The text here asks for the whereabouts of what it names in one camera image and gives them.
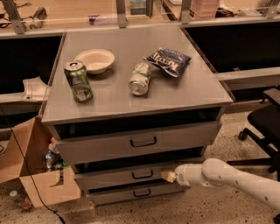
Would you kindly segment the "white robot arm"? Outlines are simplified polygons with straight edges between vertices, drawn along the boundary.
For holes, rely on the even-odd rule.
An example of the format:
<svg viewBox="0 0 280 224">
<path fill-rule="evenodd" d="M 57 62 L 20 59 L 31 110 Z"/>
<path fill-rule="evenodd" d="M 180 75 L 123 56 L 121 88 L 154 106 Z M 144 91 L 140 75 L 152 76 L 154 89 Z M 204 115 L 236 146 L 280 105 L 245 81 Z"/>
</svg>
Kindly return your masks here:
<svg viewBox="0 0 280 224">
<path fill-rule="evenodd" d="M 202 164 L 181 164 L 174 169 L 163 170 L 161 178 L 170 183 L 177 182 L 180 186 L 232 186 L 280 211 L 278 181 L 240 171 L 217 158 L 206 159 Z"/>
</svg>

